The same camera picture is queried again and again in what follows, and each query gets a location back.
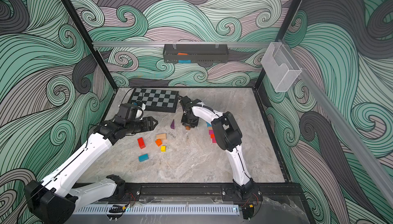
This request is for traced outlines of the red rectangular block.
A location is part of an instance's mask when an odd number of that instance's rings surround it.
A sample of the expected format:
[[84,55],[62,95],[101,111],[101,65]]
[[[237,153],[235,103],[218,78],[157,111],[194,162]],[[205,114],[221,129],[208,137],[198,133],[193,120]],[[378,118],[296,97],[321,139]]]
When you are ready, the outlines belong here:
[[146,147],[143,138],[139,138],[137,141],[140,149],[144,149]]

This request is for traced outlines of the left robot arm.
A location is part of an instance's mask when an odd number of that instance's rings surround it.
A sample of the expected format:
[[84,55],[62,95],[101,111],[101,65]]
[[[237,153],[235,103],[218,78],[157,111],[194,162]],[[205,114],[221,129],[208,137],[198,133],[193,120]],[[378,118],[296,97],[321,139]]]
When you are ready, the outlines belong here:
[[29,211],[45,224],[63,224],[80,208],[104,198],[122,200],[125,181],[117,175],[84,187],[74,188],[84,172],[120,139],[137,133],[153,131],[158,121],[144,117],[137,121],[101,122],[87,141],[61,166],[40,182],[31,181],[24,188]]

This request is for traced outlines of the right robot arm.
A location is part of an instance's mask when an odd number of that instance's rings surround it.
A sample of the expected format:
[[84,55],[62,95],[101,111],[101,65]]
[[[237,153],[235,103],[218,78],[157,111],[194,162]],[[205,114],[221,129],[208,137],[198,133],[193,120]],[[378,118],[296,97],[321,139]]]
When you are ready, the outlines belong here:
[[249,173],[242,150],[243,134],[231,112],[220,112],[205,105],[201,100],[180,97],[183,109],[181,123],[195,128],[199,119],[211,125],[217,145],[226,152],[233,174],[234,191],[239,199],[252,195],[254,180]]

